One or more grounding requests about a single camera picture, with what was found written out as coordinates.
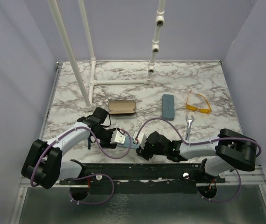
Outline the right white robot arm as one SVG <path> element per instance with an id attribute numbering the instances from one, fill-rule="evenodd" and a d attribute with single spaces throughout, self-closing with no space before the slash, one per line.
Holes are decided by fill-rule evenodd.
<path id="1" fill-rule="evenodd" d="M 146 160 L 154 155 L 165 156 L 173 162 L 203 157 L 198 177 L 202 182 L 209 182 L 227 170 L 254 171 L 261 148 L 255 140 L 247 136 L 230 129 L 221 129 L 215 138 L 193 142 L 169 140 L 158 132 L 153 132 L 136 152 Z"/>

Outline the blue cloth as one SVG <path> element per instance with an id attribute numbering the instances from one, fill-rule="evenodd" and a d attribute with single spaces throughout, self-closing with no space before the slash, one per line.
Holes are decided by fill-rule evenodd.
<path id="1" fill-rule="evenodd" d="M 124 143 L 117 143 L 116 145 L 122 148 L 128 148 L 130 146 L 131 149 L 138 149 L 140 147 L 139 143 L 136 144 L 132 138 L 129 140 L 128 136 L 125 137 Z"/>

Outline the blue-grey glasses case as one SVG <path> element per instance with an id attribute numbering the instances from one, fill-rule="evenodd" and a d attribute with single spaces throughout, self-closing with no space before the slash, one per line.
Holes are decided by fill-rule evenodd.
<path id="1" fill-rule="evenodd" d="M 175 118 L 174 96 L 163 94 L 162 96 L 162 117 L 168 121 L 173 121 Z"/>

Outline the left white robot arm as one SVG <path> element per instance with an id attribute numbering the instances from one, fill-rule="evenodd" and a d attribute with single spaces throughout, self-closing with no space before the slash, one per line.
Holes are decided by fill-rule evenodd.
<path id="1" fill-rule="evenodd" d="M 57 137 L 43 141 L 35 140 L 23 164 L 21 175 L 30 180 L 33 187 L 50 189 L 58 180 L 71 178 L 76 184 L 86 180 L 86 172 L 78 162 L 62 162 L 63 156 L 80 142 L 93 136 L 96 140 L 110 142 L 115 129 L 103 123 L 108 111 L 96 107 L 93 114 L 81 117 Z"/>

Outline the black cylinder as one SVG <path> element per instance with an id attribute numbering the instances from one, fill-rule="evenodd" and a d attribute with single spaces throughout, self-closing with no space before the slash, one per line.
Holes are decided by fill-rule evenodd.
<path id="1" fill-rule="evenodd" d="M 108 103 L 109 114 L 113 116 L 125 116 L 136 113 L 134 100 L 114 100 Z"/>

